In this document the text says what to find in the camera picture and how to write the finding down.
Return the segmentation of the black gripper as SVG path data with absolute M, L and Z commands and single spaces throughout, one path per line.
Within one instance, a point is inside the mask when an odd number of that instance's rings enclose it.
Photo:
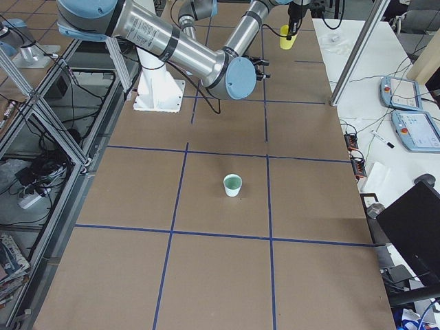
M 299 23 L 302 21 L 304 17 L 304 9 L 305 2 L 303 0 L 293 0 L 289 3 L 288 7 L 288 15 L 289 15 L 289 23 L 286 39 L 290 41 L 293 36 L 296 35 L 296 26 L 299 26 Z
M 254 56 L 248 56 L 248 59 L 251 61 L 251 63 L 254 66 L 254 71 L 256 74 L 257 81 L 262 81 L 262 80 L 271 78 L 270 74 L 266 74 L 259 69 L 260 65 L 261 66 L 269 66 L 270 62 L 268 60 L 265 60 L 263 58 L 254 57 Z

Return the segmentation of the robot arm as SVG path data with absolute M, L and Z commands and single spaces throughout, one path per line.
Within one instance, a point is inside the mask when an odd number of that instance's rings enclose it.
M 251 1 L 242 14 L 222 50 L 232 57 L 244 55 L 262 28 L 271 30 L 280 40 L 293 43 L 302 25 L 310 1 Z M 275 30 L 265 23 L 270 12 L 277 6 L 288 6 L 289 20 L 284 30 Z M 172 22 L 190 37 L 195 36 L 196 21 L 213 17 L 218 12 L 216 1 L 184 1 L 176 19 Z
M 61 34 L 94 42 L 119 36 L 162 62 L 180 65 L 198 77 L 211 96 L 232 100 L 254 91 L 254 64 L 244 53 L 272 9 L 266 1 L 251 2 L 224 47 L 213 51 L 137 1 L 57 1 L 56 5 Z

